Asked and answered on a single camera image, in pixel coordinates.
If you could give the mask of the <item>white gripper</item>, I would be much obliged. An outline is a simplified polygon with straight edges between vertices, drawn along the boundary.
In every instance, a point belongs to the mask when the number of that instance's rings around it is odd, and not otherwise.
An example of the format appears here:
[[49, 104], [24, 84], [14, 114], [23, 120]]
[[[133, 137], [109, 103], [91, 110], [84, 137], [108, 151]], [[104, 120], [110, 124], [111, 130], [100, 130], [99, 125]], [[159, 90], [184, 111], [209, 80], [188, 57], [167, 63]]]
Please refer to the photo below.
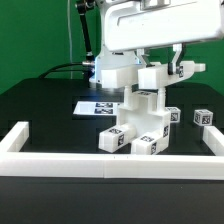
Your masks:
[[223, 0], [165, 0], [164, 5], [142, 8], [140, 1], [113, 4], [104, 17], [104, 41], [109, 51], [137, 50], [142, 65], [151, 67], [145, 49], [173, 45], [168, 74], [179, 74], [185, 55], [183, 43], [224, 36]]

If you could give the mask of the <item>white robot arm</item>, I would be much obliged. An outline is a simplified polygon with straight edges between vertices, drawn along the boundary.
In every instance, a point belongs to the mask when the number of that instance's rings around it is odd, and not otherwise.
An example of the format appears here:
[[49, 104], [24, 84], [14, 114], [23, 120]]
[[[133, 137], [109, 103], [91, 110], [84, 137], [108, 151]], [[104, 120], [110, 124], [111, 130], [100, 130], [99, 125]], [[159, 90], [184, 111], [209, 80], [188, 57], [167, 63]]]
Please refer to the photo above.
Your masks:
[[101, 51], [91, 79], [104, 88], [159, 89], [205, 70], [189, 43], [224, 37], [224, 0], [96, 0]]

